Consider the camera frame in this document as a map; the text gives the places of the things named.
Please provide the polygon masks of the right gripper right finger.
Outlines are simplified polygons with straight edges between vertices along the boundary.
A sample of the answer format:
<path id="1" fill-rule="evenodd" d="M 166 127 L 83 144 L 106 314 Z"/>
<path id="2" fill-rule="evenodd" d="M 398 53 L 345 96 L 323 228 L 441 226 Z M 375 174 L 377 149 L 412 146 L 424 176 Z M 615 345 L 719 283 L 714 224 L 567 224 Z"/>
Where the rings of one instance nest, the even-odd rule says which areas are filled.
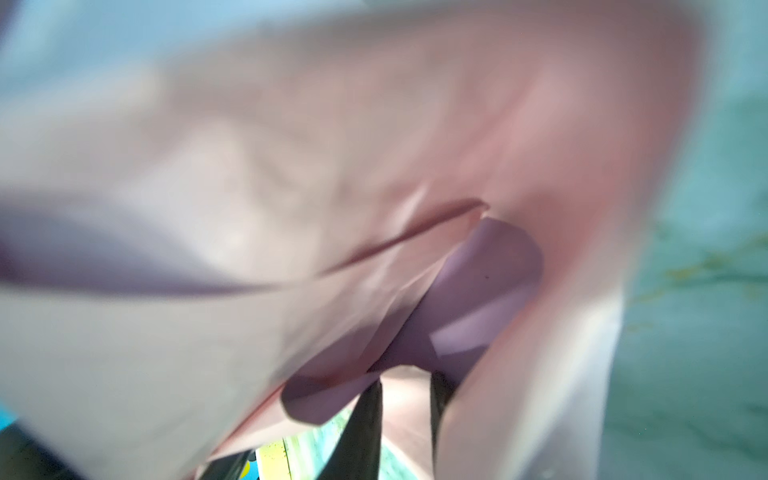
<path id="1" fill-rule="evenodd" d="M 431 438 L 437 439 L 444 411 L 456 390 L 456 384 L 442 372 L 432 372 L 430 377 L 430 427 Z"/>

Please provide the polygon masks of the purple wrapping paper sheet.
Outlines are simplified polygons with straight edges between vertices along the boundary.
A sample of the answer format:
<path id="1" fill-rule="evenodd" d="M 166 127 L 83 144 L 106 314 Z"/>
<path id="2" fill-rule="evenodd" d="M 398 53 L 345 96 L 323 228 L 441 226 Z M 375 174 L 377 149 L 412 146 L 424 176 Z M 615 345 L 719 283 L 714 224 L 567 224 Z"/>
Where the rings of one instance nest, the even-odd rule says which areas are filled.
<path id="1" fill-rule="evenodd" d="M 592 479 L 705 56 L 686 1 L 5 1 L 1 405 L 203 479 L 379 380 L 431 478 Z"/>

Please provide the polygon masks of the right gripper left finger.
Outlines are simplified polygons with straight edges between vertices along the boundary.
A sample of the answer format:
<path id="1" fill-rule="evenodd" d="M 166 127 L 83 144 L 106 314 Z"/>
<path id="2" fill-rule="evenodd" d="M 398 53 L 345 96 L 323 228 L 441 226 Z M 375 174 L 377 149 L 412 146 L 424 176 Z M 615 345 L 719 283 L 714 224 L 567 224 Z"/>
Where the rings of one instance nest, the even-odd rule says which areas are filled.
<path id="1" fill-rule="evenodd" d="M 378 480 L 382 420 L 383 388 L 376 380 L 359 396 L 318 480 Z"/>

